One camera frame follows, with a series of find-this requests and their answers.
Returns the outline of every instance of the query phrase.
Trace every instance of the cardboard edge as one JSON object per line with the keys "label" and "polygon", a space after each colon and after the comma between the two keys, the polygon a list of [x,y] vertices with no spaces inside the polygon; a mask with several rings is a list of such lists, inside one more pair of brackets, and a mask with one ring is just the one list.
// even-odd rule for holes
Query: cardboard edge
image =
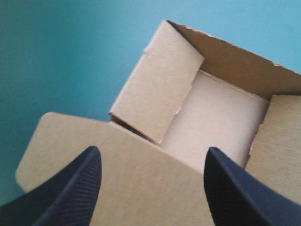
{"label": "cardboard edge", "polygon": [[262,56],[260,56],[260,55],[258,55],[258,54],[256,54],[256,53],[253,53],[253,52],[251,52],[251,51],[249,51],[249,50],[246,50],[246,49],[244,49],[244,48],[242,48],[242,47],[239,47],[239,46],[236,46],[236,45],[234,45],[234,44],[232,44],[232,43],[230,43],[230,42],[228,42],[228,41],[226,41],[226,40],[223,40],[223,39],[220,39],[220,38],[217,38],[217,37],[215,37],[215,36],[213,36],[213,35],[210,35],[210,34],[208,34],[208,33],[206,33],[206,32],[204,32],[204,31],[201,31],[201,30],[198,30],[198,29],[195,29],[195,28],[192,28],[192,27],[189,27],[189,26],[186,26],[186,25],[183,25],[183,24],[179,24],[179,23],[176,23],[176,22],[174,22],[174,21],[171,21],[171,20],[167,20],[196,50],[197,50],[197,48],[190,42],[190,40],[189,39],[187,39],[187,37],[181,32],[181,31],[179,31],[177,28],[176,28],[176,26],[175,26],[175,24],[177,25],[177,26],[180,26],[180,27],[183,27],[183,28],[185,28],[185,29],[187,29],[187,30],[191,30],[191,31],[194,31],[194,32],[198,32],[198,33],[201,33],[202,35],[204,35],[204,36],[207,36],[207,37],[209,37],[209,38],[212,38],[212,39],[216,39],[216,40],[218,40],[220,43],[222,43],[222,44],[226,44],[226,45],[229,45],[229,46],[231,46],[232,48],[237,48],[237,49],[239,49],[239,50],[241,50],[241,51],[243,51],[243,52],[246,52],[246,53],[248,53],[248,54],[251,54],[251,55],[253,55],[253,56],[255,56],[255,57],[258,57],[258,58],[260,58],[261,60],[264,60],[264,61],[266,61],[266,62],[269,62],[271,65],[273,65],[274,67],[281,67],[281,68],[283,68],[283,69],[285,69],[285,70],[288,70],[288,71],[290,71],[290,72],[292,72],[292,73],[294,73],[294,74],[297,74],[297,75],[300,75],[299,73],[297,73],[297,72],[295,72],[295,71],[293,71],[293,70],[291,70],[291,69],[288,69],[288,68],[286,68],[286,67],[284,67],[284,66],[282,66],[281,64],[278,64],[278,63],[275,63],[275,62],[273,62],[273,61],[271,61],[271,60],[269,60],[269,59],[266,59],[266,58],[264,58],[264,57],[262,57]]}

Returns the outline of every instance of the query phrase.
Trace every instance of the open cardboard box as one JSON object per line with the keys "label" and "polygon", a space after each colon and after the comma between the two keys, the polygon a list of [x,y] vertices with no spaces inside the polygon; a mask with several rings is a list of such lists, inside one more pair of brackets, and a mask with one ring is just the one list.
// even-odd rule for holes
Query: open cardboard box
{"label": "open cardboard box", "polygon": [[47,113],[16,179],[30,191],[95,145],[103,180],[91,225],[213,225],[202,181],[208,148],[244,167],[271,96],[300,93],[299,74],[163,21],[111,121]]}

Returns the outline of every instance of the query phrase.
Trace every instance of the cardboard box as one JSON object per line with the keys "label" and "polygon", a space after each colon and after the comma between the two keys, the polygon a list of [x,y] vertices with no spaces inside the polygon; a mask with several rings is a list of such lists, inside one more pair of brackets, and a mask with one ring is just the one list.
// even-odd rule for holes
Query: cardboard box
{"label": "cardboard box", "polygon": [[246,170],[301,204],[301,96],[273,95]]}
{"label": "cardboard box", "polygon": [[244,167],[271,96],[300,93],[299,74],[163,21],[111,122],[46,114],[16,179],[30,191],[95,145],[103,180],[91,225],[213,225],[202,179],[208,147]]}

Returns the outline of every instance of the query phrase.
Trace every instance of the corrugated cardboard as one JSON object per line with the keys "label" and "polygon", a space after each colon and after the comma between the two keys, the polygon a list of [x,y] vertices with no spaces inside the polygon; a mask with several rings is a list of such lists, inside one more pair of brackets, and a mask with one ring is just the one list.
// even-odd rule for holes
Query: corrugated cardboard
{"label": "corrugated cardboard", "polygon": [[113,122],[44,115],[16,172],[25,191],[40,185],[90,145],[103,178],[92,226],[213,226],[202,174]]}
{"label": "corrugated cardboard", "polygon": [[246,170],[266,186],[301,204],[301,151],[254,141]]}
{"label": "corrugated cardboard", "polygon": [[264,124],[301,129],[301,97],[276,96],[271,99]]}
{"label": "corrugated cardboard", "polygon": [[[192,46],[206,58],[197,76],[203,57]],[[262,98],[269,100],[273,94],[301,94],[301,75],[201,31],[164,21],[111,109],[112,120],[124,128],[112,121],[49,113],[41,119],[16,178],[29,191],[95,145],[103,155],[103,181],[92,225],[213,225],[201,173],[206,146],[225,149],[243,166],[267,107]],[[277,122],[268,115],[271,121],[263,128]],[[298,128],[285,129],[289,131],[279,129],[279,139],[275,134],[264,140],[268,135],[257,134],[253,151],[259,154],[252,153],[248,162],[248,167],[260,169],[255,176],[267,172],[262,180],[274,189],[300,175],[296,162],[287,167],[299,158],[299,145],[281,146],[295,140],[290,134]],[[163,140],[161,148],[147,139]],[[284,153],[288,158],[279,160]],[[275,190],[298,201],[292,189],[298,186]]]}
{"label": "corrugated cardboard", "polygon": [[163,21],[118,95],[111,114],[161,143],[203,60],[169,22]]}
{"label": "corrugated cardboard", "polygon": [[204,57],[202,70],[270,100],[301,95],[301,76],[245,49],[202,31],[169,21]]}
{"label": "corrugated cardboard", "polygon": [[245,167],[268,104],[261,97],[199,72],[159,146],[202,173],[211,146]]}
{"label": "corrugated cardboard", "polygon": [[258,180],[301,204],[301,96],[273,95],[246,166]]}

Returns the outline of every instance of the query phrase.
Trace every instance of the teal background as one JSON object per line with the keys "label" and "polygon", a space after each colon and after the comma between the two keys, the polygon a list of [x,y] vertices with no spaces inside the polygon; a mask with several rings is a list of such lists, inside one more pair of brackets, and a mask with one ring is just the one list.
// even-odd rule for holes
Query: teal background
{"label": "teal background", "polygon": [[39,118],[108,120],[161,20],[301,72],[300,10],[275,0],[0,0],[0,205],[23,194],[15,170]]}

